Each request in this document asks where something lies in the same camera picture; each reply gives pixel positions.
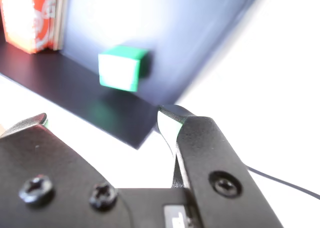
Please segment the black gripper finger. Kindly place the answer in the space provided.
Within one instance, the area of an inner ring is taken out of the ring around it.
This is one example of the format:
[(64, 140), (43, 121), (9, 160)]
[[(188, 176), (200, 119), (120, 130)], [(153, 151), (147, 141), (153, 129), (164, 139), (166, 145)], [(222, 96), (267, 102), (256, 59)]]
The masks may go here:
[(42, 125), (0, 140), (1, 227), (130, 227), (122, 201), (90, 204), (105, 178)]

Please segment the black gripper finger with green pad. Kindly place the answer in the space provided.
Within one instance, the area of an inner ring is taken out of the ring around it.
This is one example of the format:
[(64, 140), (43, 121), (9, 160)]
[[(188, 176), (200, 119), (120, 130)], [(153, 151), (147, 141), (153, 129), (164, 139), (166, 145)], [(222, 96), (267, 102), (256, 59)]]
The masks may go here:
[(164, 105), (157, 126), (178, 160), (202, 227), (282, 226), (213, 119)]

